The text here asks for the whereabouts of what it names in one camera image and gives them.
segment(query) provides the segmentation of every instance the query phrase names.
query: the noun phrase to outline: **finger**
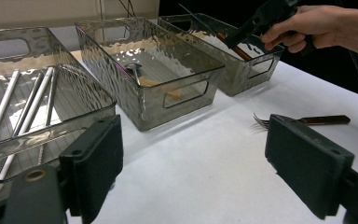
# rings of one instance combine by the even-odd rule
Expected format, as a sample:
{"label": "finger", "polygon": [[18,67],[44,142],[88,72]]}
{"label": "finger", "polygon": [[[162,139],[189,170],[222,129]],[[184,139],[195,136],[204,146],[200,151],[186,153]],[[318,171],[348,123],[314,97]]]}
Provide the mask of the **finger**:
{"label": "finger", "polygon": [[261,36],[261,41],[263,43],[268,43],[278,38],[281,34],[284,34],[290,30],[295,30],[293,28],[294,22],[292,18],[272,25],[271,28],[269,28],[266,33]]}
{"label": "finger", "polygon": [[301,33],[294,33],[293,35],[287,35],[282,39],[282,43],[285,46],[292,46],[305,39],[305,35]]}
{"label": "finger", "polygon": [[305,46],[307,46],[307,42],[305,40],[302,40],[292,46],[289,46],[287,48],[287,50],[289,50],[289,52],[291,53],[298,53],[300,52],[303,48],[305,48]]}
{"label": "finger", "polygon": [[271,42],[266,43],[265,49],[272,50],[273,48],[275,48],[275,46],[277,46],[281,43],[282,43],[282,38],[280,36],[278,36],[276,39],[272,40]]}

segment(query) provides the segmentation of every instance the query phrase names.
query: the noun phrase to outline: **brown handle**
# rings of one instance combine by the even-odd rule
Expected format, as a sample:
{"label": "brown handle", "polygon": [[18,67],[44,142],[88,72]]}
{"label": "brown handle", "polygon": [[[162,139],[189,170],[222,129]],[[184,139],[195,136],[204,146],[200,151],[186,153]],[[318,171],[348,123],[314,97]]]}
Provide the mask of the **brown handle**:
{"label": "brown handle", "polygon": [[[216,37],[221,40],[223,43],[225,43],[225,39],[226,36],[222,33],[217,33]],[[247,54],[245,51],[243,51],[242,49],[240,49],[240,47],[235,46],[234,48],[232,48],[232,50],[238,54],[238,56],[240,56],[242,59],[244,59],[246,62],[249,62],[252,60],[252,57],[249,56],[249,54]]]}
{"label": "brown handle", "polygon": [[336,116],[323,116],[323,117],[310,117],[310,118],[302,118],[301,122],[306,123],[308,125],[315,124],[348,124],[351,122],[351,119],[345,115],[336,115]]}

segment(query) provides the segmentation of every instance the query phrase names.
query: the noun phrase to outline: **dark background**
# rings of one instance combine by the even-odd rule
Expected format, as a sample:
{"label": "dark background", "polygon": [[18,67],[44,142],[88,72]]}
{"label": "dark background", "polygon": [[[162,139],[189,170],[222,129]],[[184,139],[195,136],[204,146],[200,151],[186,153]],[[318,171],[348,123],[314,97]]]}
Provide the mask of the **dark background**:
{"label": "dark background", "polygon": [[[220,21],[240,27],[250,19],[255,11],[266,0],[243,1],[238,0],[160,0],[159,16],[187,14],[178,3],[195,13],[204,13]],[[304,0],[300,5],[336,5],[358,8],[358,0]],[[358,70],[353,63],[350,52],[341,47],[317,49],[302,56],[300,53],[283,53],[281,61],[289,63],[316,77],[334,83],[349,91],[358,93]]]}

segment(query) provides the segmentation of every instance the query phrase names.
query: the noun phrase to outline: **white tabletop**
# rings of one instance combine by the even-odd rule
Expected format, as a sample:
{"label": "white tabletop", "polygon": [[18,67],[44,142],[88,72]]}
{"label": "white tabletop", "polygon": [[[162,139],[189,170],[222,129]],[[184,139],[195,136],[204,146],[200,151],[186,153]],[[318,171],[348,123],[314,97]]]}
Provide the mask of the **white tabletop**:
{"label": "white tabletop", "polygon": [[[267,131],[253,114],[291,118],[345,114],[349,125],[313,126],[355,155],[358,94],[279,62],[270,81],[146,133],[121,115],[124,167],[94,223],[342,223],[320,220],[265,158]],[[68,216],[69,223],[81,223]]]}

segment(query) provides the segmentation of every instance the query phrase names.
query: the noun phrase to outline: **fork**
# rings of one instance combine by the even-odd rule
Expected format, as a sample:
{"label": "fork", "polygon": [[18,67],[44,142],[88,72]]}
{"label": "fork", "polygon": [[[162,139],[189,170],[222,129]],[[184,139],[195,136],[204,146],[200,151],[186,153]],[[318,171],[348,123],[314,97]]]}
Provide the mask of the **fork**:
{"label": "fork", "polygon": [[[254,113],[254,119],[262,127],[266,128],[266,129],[269,128],[269,120],[260,119],[255,113]],[[305,123],[307,125],[348,124],[351,121],[351,119],[345,115],[305,117],[305,118],[297,119],[297,120],[302,123]]]}

